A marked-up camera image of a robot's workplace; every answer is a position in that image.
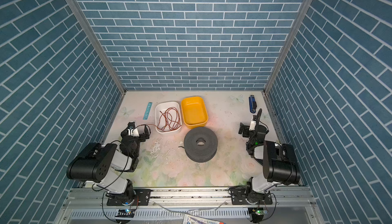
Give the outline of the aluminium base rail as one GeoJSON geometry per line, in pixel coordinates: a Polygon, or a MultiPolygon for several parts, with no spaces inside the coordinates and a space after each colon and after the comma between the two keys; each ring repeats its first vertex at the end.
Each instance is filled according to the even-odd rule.
{"type": "Polygon", "coordinates": [[[108,206],[104,193],[74,188],[57,224],[180,224],[185,214],[226,224],[251,224],[248,208],[263,208],[262,224],[321,224],[322,215],[308,187],[280,186],[269,193],[270,204],[232,203],[229,187],[156,187],[146,206],[108,206]],[[120,209],[136,209],[133,218],[116,219],[120,209]]]}

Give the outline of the grey cable spool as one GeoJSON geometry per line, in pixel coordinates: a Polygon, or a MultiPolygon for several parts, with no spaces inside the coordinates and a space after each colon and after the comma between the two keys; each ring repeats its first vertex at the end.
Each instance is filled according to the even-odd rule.
{"type": "Polygon", "coordinates": [[[184,138],[185,153],[196,163],[205,163],[217,153],[218,139],[209,128],[197,127],[191,129],[184,138]]]}

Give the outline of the green circuit board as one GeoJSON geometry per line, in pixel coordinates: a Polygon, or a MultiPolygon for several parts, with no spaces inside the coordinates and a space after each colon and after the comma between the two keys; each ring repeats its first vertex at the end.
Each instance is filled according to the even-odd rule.
{"type": "Polygon", "coordinates": [[[115,216],[116,219],[120,218],[133,218],[135,216],[136,209],[120,209],[115,216]]]}
{"type": "Polygon", "coordinates": [[[263,208],[248,208],[250,222],[260,224],[263,219],[268,215],[268,211],[263,208]]]}

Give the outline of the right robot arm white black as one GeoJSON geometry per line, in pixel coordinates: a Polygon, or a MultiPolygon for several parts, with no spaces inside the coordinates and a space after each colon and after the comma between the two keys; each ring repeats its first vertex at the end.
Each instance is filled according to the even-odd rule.
{"type": "Polygon", "coordinates": [[[246,184],[244,197],[248,203],[269,204],[268,195],[274,187],[299,184],[301,173],[292,145],[265,140],[268,129],[263,125],[240,123],[238,133],[248,139],[246,151],[263,169],[262,174],[246,184]]]}

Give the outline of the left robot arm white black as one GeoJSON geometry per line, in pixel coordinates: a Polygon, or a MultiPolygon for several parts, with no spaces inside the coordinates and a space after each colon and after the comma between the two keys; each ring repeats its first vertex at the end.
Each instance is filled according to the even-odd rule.
{"type": "Polygon", "coordinates": [[[129,123],[121,132],[121,140],[106,145],[89,143],[69,164],[66,176],[71,180],[92,182],[94,191],[104,191],[108,206],[146,206],[151,190],[135,190],[129,179],[121,177],[132,173],[138,165],[140,143],[150,138],[147,125],[138,127],[129,123]]]}

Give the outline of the blue stapler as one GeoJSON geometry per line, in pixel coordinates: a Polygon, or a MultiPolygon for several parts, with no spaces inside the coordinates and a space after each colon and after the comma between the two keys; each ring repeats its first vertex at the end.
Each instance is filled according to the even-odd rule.
{"type": "Polygon", "coordinates": [[[249,107],[250,107],[250,112],[255,114],[257,109],[257,103],[254,95],[249,96],[249,107]]]}

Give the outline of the yellow plastic tray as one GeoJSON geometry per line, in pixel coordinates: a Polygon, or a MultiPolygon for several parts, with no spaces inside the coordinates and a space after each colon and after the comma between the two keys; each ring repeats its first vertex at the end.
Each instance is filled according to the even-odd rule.
{"type": "Polygon", "coordinates": [[[181,101],[181,110],[184,123],[189,129],[206,126],[208,113],[200,96],[184,98],[181,101]]]}

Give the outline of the left green circuit board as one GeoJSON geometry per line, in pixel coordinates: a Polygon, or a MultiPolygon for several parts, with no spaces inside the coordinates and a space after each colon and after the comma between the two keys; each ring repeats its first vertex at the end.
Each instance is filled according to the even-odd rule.
{"type": "Polygon", "coordinates": [[[120,209],[115,216],[116,219],[120,218],[133,218],[135,216],[136,209],[120,209]]]}

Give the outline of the printed paper sheet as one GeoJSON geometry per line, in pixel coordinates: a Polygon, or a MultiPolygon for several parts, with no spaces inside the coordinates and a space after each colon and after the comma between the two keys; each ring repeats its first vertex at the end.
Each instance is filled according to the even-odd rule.
{"type": "Polygon", "coordinates": [[[225,224],[225,223],[185,214],[182,224],[225,224]]]}

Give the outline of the white plastic tray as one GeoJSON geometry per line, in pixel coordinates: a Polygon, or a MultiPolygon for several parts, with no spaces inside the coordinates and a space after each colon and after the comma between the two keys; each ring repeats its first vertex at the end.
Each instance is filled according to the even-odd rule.
{"type": "Polygon", "coordinates": [[[160,103],[155,108],[156,131],[162,135],[174,135],[181,131],[180,105],[177,102],[160,103]]]}

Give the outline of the right green circuit board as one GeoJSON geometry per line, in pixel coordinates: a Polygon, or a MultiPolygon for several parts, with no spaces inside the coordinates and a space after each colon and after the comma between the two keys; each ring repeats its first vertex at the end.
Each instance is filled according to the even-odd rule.
{"type": "Polygon", "coordinates": [[[263,219],[268,215],[268,211],[263,208],[248,208],[250,222],[260,224],[263,219]]]}

